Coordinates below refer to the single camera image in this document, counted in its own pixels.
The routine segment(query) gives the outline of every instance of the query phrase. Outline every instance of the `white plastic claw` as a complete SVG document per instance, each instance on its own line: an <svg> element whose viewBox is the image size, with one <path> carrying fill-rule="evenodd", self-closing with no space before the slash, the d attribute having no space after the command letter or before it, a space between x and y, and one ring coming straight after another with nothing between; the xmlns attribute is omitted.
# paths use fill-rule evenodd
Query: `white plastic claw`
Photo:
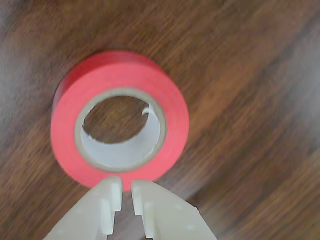
<svg viewBox="0 0 320 240"><path fill-rule="evenodd" d="M122 207L122 180L109 177L89 190L43 240L99 240L114 231Z"/></svg>
<svg viewBox="0 0 320 240"><path fill-rule="evenodd" d="M217 240L196 207L158 184L131 184L134 214L141 215L145 237L153 240Z"/></svg>

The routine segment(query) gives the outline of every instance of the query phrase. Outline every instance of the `tape core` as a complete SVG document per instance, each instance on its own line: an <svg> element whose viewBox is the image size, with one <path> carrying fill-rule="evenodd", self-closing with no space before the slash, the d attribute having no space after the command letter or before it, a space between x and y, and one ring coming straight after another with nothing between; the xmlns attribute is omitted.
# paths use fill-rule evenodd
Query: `tape core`
<svg viewBox="0 0 320 240"><path fill-rule="evenodd" d="M141 114L148 113L141 131L128 140L104 143L91 137L83 128L89 112L105 99L129 96L148 104ZM95 168L109 172L124 172L139 168L149 162L161 149L167 133L166 118L162 108L146 92L136 88L114 88L91 99L76 119L74 139L83 158Z"/></svg>

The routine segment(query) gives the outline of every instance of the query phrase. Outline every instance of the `wood grain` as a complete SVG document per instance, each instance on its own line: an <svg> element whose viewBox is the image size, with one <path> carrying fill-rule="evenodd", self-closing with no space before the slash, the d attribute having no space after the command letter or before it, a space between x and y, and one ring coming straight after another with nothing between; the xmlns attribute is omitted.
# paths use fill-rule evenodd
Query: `wood grain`
<svg viewBox="0 0 320 240"><path fill-rule="evenodd" d="M185 97L187 144L157 182L219 240L319 239L318 0L2 0L1 239L41 240L88 191L54 159L52 99L74 65L113 49L153 59ZM87 130L134 135L143 105L125 102L99 106ZM108 239L143 235L125 193Z"/></svg>

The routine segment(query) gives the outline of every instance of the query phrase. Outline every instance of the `wooden surface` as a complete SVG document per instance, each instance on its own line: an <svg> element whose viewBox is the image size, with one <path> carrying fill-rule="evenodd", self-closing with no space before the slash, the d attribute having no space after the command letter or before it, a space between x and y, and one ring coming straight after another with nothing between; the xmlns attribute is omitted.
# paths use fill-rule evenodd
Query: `wooden surface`
<svg viewBox="0 0 320 240"><path fill-rule="evenodd" d="M88 191L53 156L52 99L113 49L150 57L185 97L187 144L157 182L219 240L319 239L319 0L1 0L0 239L41 240ZM102 103L88 131L138 131L135 111L105 114L122 104ZM108 240L143 235L125 193Z"/></svg>

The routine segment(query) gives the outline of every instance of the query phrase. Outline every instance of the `tape roll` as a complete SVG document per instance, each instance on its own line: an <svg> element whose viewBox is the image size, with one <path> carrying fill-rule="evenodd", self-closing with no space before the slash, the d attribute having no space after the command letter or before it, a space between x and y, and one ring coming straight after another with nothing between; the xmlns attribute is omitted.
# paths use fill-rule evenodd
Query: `tape roll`
<svg viewBox="0 0 320 240"><path fill-rule="evenodd" d="M96 104L115 96L148 103L143 129L124 142L107 144L83 128ZM187 141L186 102L171 79L150 59L133 52L108 51L78 64L59 84L52 105L51 144L64 171L87 187L120 176L123 190L133 180L154 181L178 160Z"/></svg>

